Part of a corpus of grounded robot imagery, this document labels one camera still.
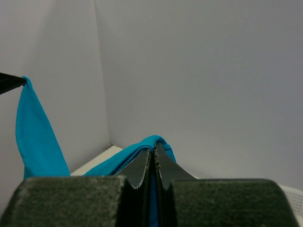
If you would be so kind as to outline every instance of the black object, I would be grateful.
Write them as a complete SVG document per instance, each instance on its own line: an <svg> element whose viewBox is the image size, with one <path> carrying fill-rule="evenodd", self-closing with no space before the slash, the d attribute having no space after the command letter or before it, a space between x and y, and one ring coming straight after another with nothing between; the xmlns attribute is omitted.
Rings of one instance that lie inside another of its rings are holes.
<svg viewBox="0 0 303 227"><path fill-rule="evenodd" d="M0 227L149 226L155 174L160 227L298 227L279 186L262 179L197 180L161 144L114 176L32 178L22 183Z"/></svg>
<svg viewBox="0 0 303 227"><path fill-rule="evenodd" d="M25 85L26 83L27 80L24 78L0 72L0 95L19 86Z"/></svg>

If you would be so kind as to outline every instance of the gray wall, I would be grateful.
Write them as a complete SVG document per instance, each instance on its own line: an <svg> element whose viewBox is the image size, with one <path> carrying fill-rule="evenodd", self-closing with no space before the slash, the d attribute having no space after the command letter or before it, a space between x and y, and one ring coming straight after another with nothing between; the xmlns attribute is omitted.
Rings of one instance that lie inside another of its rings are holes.
<svg viewBox="0 0 303 227"><path fill-rule="evenodd" d="M109 146L93 0L2 0L0 71L32 79L71 171ZM0 213L23 177L20 92L0 96Z"/></svg>
<svg viewBox="0 0 303 227"><path fill-rule="evenodd" d="M96 0L109 133L303 190L303 1Z"/></svg>

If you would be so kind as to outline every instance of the cloth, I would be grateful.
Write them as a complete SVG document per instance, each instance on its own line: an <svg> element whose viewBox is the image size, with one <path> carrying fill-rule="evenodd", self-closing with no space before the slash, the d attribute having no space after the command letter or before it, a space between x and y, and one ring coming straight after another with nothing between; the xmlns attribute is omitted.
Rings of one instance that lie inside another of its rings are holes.
<svg viewBox="0 0 303 227"><path fill-rule="evenodd" d="M69 169L48 118L27 79L17 110L16 140L24 162L24 179L33 176L70 176ZM85 176L114 175L130 163L141 149L163 145L168 156L176 161L169 144L160 136L149 136L89 170ZM155 178L151 177L150 226L158 226Z"/></svg>

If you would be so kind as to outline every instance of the wall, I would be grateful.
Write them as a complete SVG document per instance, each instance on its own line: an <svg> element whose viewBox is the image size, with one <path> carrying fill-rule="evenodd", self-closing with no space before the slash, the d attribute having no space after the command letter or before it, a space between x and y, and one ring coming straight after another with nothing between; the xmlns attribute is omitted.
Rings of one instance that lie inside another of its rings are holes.
<svg viewBox="0 0 303 227"><path fill-rule="evenodd" d="M95 0L109 133L303 190L303 2Z"/></svg>
<svg viewBox="0 0 303 227"><path fill-rule="evenodd" d="M93 0L2 0L0 71L31 78L71 171L109 146ZM0 96L0 213L23 177L21 88Z"/></svg>

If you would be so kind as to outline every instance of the teal towel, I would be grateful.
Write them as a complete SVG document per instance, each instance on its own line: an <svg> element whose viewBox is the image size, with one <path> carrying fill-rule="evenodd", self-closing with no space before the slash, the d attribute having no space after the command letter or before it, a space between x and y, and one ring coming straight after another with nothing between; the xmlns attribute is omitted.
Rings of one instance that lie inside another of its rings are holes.
<svg viewBox="0 0 303 227"><path fill-rule="evenodd" d="M33 176L70 176L63 154L36 96L31 81L27 79L17 110L16 140L24 162L24 179ZM150 136L140 143L133 144L98 166L89 170L86 176L114 175L130 163L141 149L154 149L160 142L168 156L176 161L174 153L160 136ZM158 226L156 187L154 176L151 178L150 226Z"/></svg>

